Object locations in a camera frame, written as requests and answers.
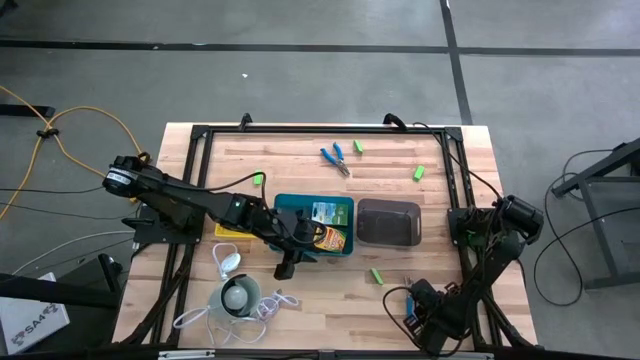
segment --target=gray container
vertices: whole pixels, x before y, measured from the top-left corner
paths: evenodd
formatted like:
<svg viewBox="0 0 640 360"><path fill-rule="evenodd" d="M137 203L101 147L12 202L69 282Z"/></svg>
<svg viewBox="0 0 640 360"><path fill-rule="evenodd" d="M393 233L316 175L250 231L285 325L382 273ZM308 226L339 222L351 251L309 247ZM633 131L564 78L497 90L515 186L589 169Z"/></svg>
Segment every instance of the gray container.
<svg viewBox="0 0 640 360"><path fill-rule="evenodd" d="M362 199L356 222L362 245L407 248L422 240L421 211L415 203Z"/></svg>

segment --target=snack package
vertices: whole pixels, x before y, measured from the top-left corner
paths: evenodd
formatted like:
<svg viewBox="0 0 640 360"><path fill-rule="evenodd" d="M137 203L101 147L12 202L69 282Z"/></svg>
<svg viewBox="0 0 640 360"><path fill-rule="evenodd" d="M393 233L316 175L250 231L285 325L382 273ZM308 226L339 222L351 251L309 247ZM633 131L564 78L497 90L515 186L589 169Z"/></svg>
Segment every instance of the snack package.
<svg viewBox="0 0 640 360"><path fill-rule="evenodd" d="M349 224L349 205L327 202L314 202L311 219L325 225Z"/></svg>
<svg viewBox="0 0 640 360"><path fill-rule="evenodd" d="M347 236L342 231L327 226L327 235L324 237L322 242L315 244L315 247L326 251L340 253L342 252L346 241Z"/></svg>

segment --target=yellow extension cord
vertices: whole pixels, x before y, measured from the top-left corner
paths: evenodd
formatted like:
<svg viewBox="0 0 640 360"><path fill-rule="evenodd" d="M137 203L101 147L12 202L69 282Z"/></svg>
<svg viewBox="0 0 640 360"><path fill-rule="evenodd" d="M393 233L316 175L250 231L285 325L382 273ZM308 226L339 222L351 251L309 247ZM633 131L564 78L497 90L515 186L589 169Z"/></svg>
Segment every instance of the yellow extension cord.
<svg viewBox="0 0 640 360"><path fill-rule="evenodd" d="M70 112L73 112L73 111L76 111L76 110L96 111L96 112L99 112L99 113L101 113L103 115L106 115L106 116L110 117L111 119L115 120L124 129L124 131L127 132L127 135L129 135L129 138L131 138L131 141L133 142L133 145L136 147L136 151L138 152L138 154L142 153L142 149L140 149L140 146L138 145L138 142L136 141L135 137L133 136L133 134L131 133L129 128L127 128L127 126L120 119L118 119L116 116L114 116L114 115L112 115L112 114L110 114L110 113L108 113L108 112L106 112L106 111L104 111L104 110L102 110L100 108L96 108L96 107L92 107L92 106L76 106L76 107L73 107L71 109L67 109L67 110L55 115L54 117L51 118L51 120L47 121L47 119L45 119L44 116L42 116L42 114L40 114L33 106L31 106L31 104L26 102L20 96L18 96L15 93L13 93L11 90L5 88L2 85L0 85L0 90L6 92L7 94L9 94L9 95L13 96L14 98L16 98L18 101L20 101L25 106L27 106L29 109L31 109L31 111L33 111L33 113L36 114L42 121L44 121L44 123L45 123L44 131L47 131L47 130L53 128L53 123L55 123L56 120L58 120L61 116L66 115L66 114L68 114ZM71 154L69 154L67 152L67 150L64 148L64 145L62 145L62 141L60 140L58 135L53 135L53 137L55 138L56 142L58 143L58 147L60 148L60 150L62 151L64 156L66 156L69 160L71 160L74 163L82 166L83 168L91 171L92 173L100 175L101 177L105 177L105 174L101 173L100 171L92 168L91 166L89 166L89 165L83 163L82 161L80 161L80 160L74 158L73 156L71 156ZM31 153L31 161L29 162L29 168L27 169L27 173L24 175L24 178L22 179L22 182L20 183L20 186L18 186L18 190L13 193L13 195L11 196L11 199L9 199L9 202L7 203L7 205L5 205L4 209L0 213L0 219L2 219L4 217L4 215L7 213L7 211L9 211L9 208L11 207L11 204L13 204L13 202L16 199L16 197L18 197L18 194L20 193L20 190L22 190L24 185L29 180L29 177L31 176L31 172L33 170L33 165L36 162L36 157L38 155L38 150L40 149L40 145L41 144L42 144L42 138L38 137L38 140L36 141L36 145L33 148L33 152Z"/></svg>

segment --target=teal plastic container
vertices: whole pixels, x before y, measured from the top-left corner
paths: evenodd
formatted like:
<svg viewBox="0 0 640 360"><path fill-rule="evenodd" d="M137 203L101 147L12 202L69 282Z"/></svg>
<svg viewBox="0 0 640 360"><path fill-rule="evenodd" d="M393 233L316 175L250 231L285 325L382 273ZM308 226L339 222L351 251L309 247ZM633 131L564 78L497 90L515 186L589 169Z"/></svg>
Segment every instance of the teal plastic container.
<svg viewBox="0 0 640 360"><path fill-rule="evenodd" d="M336 203L336 204L345 204L348 206L347 214L349 217L349 222L346 226L339 225L329 225L337 230L344 232L347 235L347 239L344 243L344 248L341 253L332 253L329 251L321 251L321 252L305 252L309 256L349 256L353 253L353 246L355 244L355 204L353 199L346 196L316 196L316 195L298 195L298 194L278 194L276 195L276 200L274 203L274 207L298 211L298 210L307 210L311 213L313 209L314 202L327 202L327 203ZM278 248L275 248L269 245L271 250L279 251Z"/></svg>

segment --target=green block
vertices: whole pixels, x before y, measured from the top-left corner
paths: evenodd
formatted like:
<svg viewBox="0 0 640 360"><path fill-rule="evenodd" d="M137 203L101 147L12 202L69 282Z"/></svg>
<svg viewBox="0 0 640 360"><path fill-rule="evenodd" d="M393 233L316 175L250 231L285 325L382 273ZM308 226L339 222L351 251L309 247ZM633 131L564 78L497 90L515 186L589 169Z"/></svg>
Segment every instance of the green block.
<svg viewBox="0 0 640 360"><path fill-rule="evenodd" d="M363 154L364 153L364 149L362 149L362 144L360 144L360 141L358 140L353 140L353 146L356 147L356 150L360 153Z"/></svg>
<svg viewBox="0 0 640 360"><path fill-rule="evenodd" d="M424 166L420 165L416 169L415 174L413 174L413 180L420 181L420 179L422 179L422 174L424 174Z"/></svg>
<svg viewBox="0 0 640 360"><path fill-rule="evenodd" d="M375 268L371 268L371 273L373 274L373 277L376 278L378 285L384 285L384 281L382 281L382 277L378 273L378 270L376 270Z"/></svg>
<svg viewBox="0 0 640 360"><path fill-rule="evenodd" d="M253 185L262 185L262 175L256 175L253 177Z"/></svg>

